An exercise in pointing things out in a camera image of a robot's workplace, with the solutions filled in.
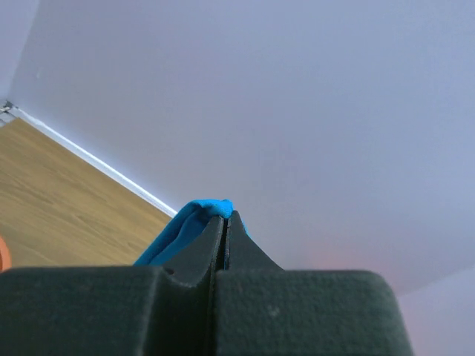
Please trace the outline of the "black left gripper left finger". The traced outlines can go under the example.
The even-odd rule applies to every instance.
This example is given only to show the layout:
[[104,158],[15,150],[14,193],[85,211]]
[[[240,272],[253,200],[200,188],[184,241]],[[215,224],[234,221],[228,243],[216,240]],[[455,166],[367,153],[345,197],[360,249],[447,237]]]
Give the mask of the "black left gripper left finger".
[[223,219],[161,266],[1,274],[3,355],[210,355]]

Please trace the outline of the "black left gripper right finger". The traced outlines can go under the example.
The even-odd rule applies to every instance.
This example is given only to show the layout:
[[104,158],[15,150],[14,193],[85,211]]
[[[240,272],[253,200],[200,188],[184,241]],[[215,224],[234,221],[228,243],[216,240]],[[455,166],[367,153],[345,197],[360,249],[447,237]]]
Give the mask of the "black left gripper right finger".
[[226,226],[215,280],[216,355],[411,355],[393,290],[362,270],[285,270],[246,233]]

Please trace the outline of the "blue t shirt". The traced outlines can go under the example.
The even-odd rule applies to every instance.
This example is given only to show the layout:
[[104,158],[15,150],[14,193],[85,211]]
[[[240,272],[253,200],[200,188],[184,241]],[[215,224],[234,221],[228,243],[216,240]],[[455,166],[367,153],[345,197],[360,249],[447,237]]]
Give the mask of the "blue t shirt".
[[177,212],[134,265],[161,266],[192,243],[212,217],[228,219],[233,211],[231,200],[192,200]]

